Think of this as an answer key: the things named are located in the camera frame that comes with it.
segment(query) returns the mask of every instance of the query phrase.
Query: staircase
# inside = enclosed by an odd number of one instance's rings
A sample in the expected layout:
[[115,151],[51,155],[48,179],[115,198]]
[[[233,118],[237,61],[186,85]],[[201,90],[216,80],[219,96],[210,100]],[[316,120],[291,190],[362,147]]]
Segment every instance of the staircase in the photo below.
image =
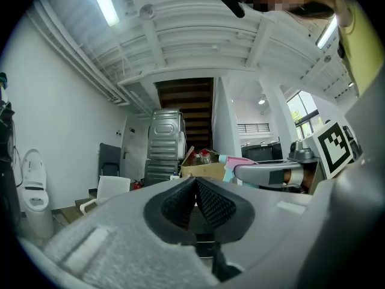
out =
[[186,122],[187,149],[212,149],[212,78],[155,83],[162,108],[178,108]]

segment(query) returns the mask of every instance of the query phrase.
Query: railing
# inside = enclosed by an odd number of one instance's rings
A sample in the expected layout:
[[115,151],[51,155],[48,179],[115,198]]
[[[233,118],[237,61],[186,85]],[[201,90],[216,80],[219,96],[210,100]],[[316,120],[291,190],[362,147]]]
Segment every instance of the railing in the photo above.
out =
[[238,132],[240,134],[253,132],[270,132],[270,128],[268,123],[238,124]]

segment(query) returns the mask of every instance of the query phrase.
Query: toilet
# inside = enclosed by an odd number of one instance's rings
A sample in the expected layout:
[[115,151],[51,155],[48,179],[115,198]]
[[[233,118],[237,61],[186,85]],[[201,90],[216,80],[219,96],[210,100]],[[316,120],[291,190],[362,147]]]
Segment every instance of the toilet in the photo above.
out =
[[51,238],[54,234],[54,221],[46,192],[47,174],[37,149],[30,149],[25,154],[22,172],[21,197],[29,224],[38,237]]

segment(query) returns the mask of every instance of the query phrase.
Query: white chair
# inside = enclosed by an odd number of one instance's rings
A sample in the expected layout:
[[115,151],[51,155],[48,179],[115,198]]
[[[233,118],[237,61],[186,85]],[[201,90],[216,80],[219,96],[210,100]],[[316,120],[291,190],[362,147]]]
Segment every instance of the white chair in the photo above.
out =
[[80,206],[80,211],[86,214],[85,208],[93,203],[102,205],[109,198],[127,193],[130,190],[130,179],[121,176],[100,176],[99,186],[97,187],[96,199],[92,199]]

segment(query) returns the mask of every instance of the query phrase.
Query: cardboard box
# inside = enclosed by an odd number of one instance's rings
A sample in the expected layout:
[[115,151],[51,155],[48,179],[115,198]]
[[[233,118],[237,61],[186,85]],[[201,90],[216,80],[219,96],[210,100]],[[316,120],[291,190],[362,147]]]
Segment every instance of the cardboard box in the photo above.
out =
[[210,157],[214,163],[192,166],[189,163],[189,156],[193,150],[194,147],[191,147],[189,149],[185,159],[183,160],[182,165],[180,165],[180,172],[182,174],[182,177],[185,178],[189,175],[205,176],[222,181],[224,178],[225,170],[224,164],[218,162],[219,155],[213,151],[210,151]]

